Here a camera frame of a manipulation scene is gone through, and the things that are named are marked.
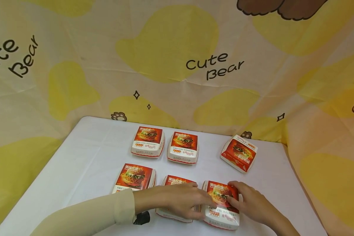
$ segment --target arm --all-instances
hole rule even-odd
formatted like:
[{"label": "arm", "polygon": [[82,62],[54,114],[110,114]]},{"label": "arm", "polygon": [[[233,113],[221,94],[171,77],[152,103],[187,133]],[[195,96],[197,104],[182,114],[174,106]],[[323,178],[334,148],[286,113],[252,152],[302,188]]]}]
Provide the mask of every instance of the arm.
[{"label": "arm", "polygon": [[197,184],[156,186],[132,192],[130,189],[66,207],[45,218],[30,236],[91,236],[113,224],[132,224],[138,213],[169,208],[186,219],[202,219],[193,206],[216,207]]},{"label": "arm", "polygon": [[46,217],[30,236],[90,236],[113,224],[135,221],[130,189],[69,206]]},{"label": "arm", "polygon": [[244,201],[228,197],[227,201],[250,219],[269,226],[277,236],[300,236],[291,222],[276,209],[264,195],[254,188],[237,181],[228,183],[242,194]]}]

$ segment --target bear paw print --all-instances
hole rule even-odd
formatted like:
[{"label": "bear paw print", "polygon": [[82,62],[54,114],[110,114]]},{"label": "bear paw print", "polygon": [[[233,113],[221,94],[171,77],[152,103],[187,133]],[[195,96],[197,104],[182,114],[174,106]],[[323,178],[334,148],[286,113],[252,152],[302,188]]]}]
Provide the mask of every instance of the bear paw print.
[{"label": "bear paw print", "polygon": [[241,134],[241,137],[245,138],[245,139],[252,139],[252,132],[246,132],[244,131],[242,134]]},{"label": "bear paw print", "polygon": [[127,117],[123,112],[114,112],[111,115],[112,120],[127,121]]},{"label": "bear paw print", "polygon": [[245,15],[266,15],[278,10],[285,20],[307,20],[327,0],[237,0],[237,9]]}]

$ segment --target yellow fabric backdrop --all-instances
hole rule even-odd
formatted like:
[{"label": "yellow fabric backdrop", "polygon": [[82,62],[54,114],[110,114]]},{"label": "yellow fabric backdrop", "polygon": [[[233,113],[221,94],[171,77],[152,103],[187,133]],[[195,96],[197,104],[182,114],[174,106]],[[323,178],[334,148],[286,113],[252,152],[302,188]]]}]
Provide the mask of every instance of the yellow fabric backdrop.
[{"label": "yellow fabric backdrop", "polygon": [[0,0],[0,223],[87,115],[287,144],[354,235],[354,0]]}]

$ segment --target paper burger box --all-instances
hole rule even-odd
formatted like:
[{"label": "paper burger box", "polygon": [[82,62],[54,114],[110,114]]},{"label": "paper burger box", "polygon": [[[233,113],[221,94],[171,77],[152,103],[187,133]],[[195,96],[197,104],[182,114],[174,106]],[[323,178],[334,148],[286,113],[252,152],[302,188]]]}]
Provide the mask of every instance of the paper burger box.
[{"label": "paper burger box", "polygon": [[204,222],[221,229],[237,230],[240,222],[239,211],[227,202],[227,196],[239,200],[237,189],[214,181],[205,181],[202,189],[209,193],[217,204],[216,209],[200,206],[200,211],[205,214]]},{"label": "paper burger box", "polygon": [[240,172],[248,172],[256,157],[258,147],[235,135],[223,147],[220,158]]},{"label": "paper burger box", "polygon": [[167,158],[170,161],[192,165],[199,154],[198,136],[174,132],[169,141]]},{"label": "paper burger box", "polygon": [[162,129],[140,126],[134,141],[131,153],[137,156],[158,158],[164,148],[165,136]]},{"label": "paper burger box", "polygon": [[125,164],[112,193],[117,193],[127,188],[132,189],[132,191],[152,188],[155,185],[155,180],[156,170],[134,164]]},{"label": "paper burger box", "polygon": [[[165,177],[162,185],[163,186],[167,186],[167,185],[184,184],[184,183],[195,183],[195,182],[191,181],[189,179],[184,179],[184,178],[177,177],[177,176],[167,175]],[[156,209],[156,213],[159,216],[163,216],[163,217],[166,217],[166,218],[174,219],[174,220],[177,220],[177,221],[182,221],[182,222],[185,222],[185,223],[192,223],[193,222],[193,220],[187,220],[187,219],[184,219],[182,217],[174,215],[168,209],[157,208]]]}]

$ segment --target white table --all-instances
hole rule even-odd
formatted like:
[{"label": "white table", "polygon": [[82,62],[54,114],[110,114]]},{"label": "white table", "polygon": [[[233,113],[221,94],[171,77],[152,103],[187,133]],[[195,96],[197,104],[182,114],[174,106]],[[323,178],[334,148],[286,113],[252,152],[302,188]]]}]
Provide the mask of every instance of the white table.
[{"label": "white table", "polygon": [[[194,166],[167,160],[136,157],[130,146],[140,124],[83,117],[18,201],[0,226],[0,236],[29,235],[49,214],[94,197],[110,194],[124,163],[156,169],[157,184],[168,174],[196,181],[243,181],[262,192],[294,224],[301,235],[326,236],[306,198],[282,144],[252,141],[258,146],[253,167],[241,174],[219,158],[228,136],[186,131],[199,136],[200,153]],[[167,141],[176,129],[162,128]],[[237,231],[226,231],[200,221],[179,223],[150,211],[143,226],[111,226],[96,234],[108,235],[241,235],[274,236],[266,226],[241,215]]]}]

